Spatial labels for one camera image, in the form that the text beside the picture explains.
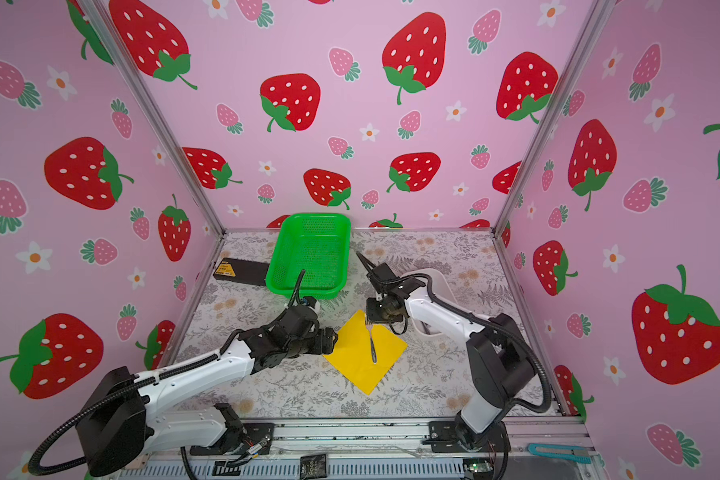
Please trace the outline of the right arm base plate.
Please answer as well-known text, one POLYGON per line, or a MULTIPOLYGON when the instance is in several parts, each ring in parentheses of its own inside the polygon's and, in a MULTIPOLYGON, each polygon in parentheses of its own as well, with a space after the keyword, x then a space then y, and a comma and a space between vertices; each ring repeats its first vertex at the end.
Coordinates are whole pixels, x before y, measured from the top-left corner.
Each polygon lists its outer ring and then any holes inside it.
POLYGON ((440 420, 428 423, 428 433, 421 441, 434 453, 508 453, 510 440, 503 423, 473 432, 465 423, 440 420))

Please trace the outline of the teal utility knife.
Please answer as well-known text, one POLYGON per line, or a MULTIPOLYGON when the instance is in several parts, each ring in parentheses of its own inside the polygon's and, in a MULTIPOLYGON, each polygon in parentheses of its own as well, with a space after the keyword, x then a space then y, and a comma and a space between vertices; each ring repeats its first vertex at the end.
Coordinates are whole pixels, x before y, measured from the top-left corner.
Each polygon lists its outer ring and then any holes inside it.
POLYGON ((544 458, 566 460, 583 465, 592 463, 590 451, 575 446, 531 443, 527 446, 527 451, 534 456, 544 458))

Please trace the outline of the yellow paper napkin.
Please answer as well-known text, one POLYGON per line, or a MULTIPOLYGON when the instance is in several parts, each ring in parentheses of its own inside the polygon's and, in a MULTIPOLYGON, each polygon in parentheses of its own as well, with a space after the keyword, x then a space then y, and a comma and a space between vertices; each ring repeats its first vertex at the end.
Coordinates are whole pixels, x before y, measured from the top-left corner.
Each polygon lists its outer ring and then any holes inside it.
POLYGON ((366 395, 372 393, 408 347, 404 340, 381 325, 373 326, 373 339, 378 357, 377 364, 371 361, 365 313, 358 310, 340 328, 333 353, 324 356, 349 382, 366 395))

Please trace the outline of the white plastic tray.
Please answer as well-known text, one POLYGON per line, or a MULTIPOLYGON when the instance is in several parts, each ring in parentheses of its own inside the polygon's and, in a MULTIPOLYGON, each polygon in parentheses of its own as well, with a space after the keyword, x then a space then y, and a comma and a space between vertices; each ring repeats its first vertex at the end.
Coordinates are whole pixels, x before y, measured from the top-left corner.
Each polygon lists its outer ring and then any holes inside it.
POLYGON ((458 306, 446 277, 432 268, 413 271, 411 275, 415 280, 423 281, 424 286, 414 290, 405 300, 409 317, 415 322, 426 324, 436 334, 442 333, 454 341, 464 342, 468 337, 465 330, 466 320, 433 301, 429 295, 428 288, 431 288, 438 300, 454 307, 458 306))

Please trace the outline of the silver fork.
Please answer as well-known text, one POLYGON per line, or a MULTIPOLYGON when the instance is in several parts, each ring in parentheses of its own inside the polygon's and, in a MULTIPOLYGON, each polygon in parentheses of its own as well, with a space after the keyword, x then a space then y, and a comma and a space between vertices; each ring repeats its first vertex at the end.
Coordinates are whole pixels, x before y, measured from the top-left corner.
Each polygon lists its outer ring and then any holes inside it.
POLYGON ((375 343, 374 343, 374 339, 373 339, 373 324, 370 324, 370 323, 366 324, 366 329, 367 329, 367 332, 369 335, 371 361, 373 364, 377 364, 378 357, 377 357, 377 352, 376 352, 375 343))

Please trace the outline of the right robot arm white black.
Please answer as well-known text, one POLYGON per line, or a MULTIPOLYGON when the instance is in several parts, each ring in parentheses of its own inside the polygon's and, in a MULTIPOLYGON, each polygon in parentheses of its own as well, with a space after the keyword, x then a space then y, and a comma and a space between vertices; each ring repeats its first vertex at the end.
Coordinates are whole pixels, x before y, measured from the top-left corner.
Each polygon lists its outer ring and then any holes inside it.
POLYGON ((362 253, 357 257, 376 291, 365 309, 373 324, 417 321, 465 347, 476 393, 454 420, 454 441, 462 449, 484 448, 515 407, 535 413, 550 409, 549 375, 512 317, 478 315, 458 305, 438 270, 398 276, 385 263, 375 264, 362 253))

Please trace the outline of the black box yellow label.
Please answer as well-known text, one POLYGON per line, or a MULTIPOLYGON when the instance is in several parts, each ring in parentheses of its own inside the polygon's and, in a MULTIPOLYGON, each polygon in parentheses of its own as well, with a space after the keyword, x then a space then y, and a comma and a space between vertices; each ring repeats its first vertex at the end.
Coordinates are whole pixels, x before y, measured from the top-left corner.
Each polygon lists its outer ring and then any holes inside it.
POLYGON ((269 264, 265 262, 225 257, 214 269, 213 278, 218 281, 265 287, 268 269, 269 264))

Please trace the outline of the green plastic basket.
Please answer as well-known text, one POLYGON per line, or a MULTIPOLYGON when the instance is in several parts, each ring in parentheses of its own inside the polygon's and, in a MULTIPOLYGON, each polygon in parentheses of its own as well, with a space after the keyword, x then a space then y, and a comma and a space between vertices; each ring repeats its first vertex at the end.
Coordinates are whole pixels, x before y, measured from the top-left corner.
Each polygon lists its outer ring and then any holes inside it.
POLYGON ((350 219, 333 213, 299 213, 281 226, 266 275, 266 286, 289 296, 335 298, 346 286, 352 232, 350 219))

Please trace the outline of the small black circuit board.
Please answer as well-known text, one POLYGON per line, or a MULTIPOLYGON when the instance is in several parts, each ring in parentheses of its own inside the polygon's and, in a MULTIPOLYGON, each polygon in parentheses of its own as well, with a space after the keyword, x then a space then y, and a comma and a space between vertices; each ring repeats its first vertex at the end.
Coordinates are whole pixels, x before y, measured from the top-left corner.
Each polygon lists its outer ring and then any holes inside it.
POLYGON ((325 479, 328 477, 326 454, 302 456, 299 464, 300 480, 325 479))

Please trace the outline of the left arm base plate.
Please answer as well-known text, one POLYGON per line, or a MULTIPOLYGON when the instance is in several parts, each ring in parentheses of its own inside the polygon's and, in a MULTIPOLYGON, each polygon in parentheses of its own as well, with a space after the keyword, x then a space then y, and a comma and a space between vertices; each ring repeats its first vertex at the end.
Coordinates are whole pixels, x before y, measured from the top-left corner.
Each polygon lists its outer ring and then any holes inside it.
POLYGON ((228 429, 210 447, 192 446, 192 456, 214 455, 267 455, 274 437, 274 423, 244 423, 242 427, 228 429))

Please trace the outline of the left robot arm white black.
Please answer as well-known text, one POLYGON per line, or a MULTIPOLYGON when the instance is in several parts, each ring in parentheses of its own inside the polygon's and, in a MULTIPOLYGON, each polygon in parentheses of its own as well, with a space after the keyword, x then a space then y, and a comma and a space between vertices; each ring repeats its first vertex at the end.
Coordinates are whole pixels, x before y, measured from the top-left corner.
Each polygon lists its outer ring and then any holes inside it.
POLYGON ((46 476, 84 466, 91 476, 105 477, 142 455, 173 449, 246 456, 253 442, 229 404, 192 412, 179 412, 176 405, 286 359, 332 353, 338 335, 320 325, 318 314, 315 298, 294 293, 273 321, 236 329, 206 354, 138 374, 125 367, 110 371, 81 411, 33 452, 29 473, 46 476))

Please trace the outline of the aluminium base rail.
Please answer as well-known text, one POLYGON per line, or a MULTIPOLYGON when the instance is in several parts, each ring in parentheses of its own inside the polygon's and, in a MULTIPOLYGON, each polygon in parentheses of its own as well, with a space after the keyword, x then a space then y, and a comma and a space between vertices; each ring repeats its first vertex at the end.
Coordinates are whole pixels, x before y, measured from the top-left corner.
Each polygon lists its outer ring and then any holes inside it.
POLYGON ((248 419, 274 423, 267 455, 192 456, 177 449, 144 455, 117 479, 299 479, 302 456, 326 454, 325 479, 605 479, 605 463, 583 423, 572 417, 510 417, 508 453, 434 453, 421 441, 446 418, 248 419), (534 456, 531 443, 575 446, 592 463, 534 456))

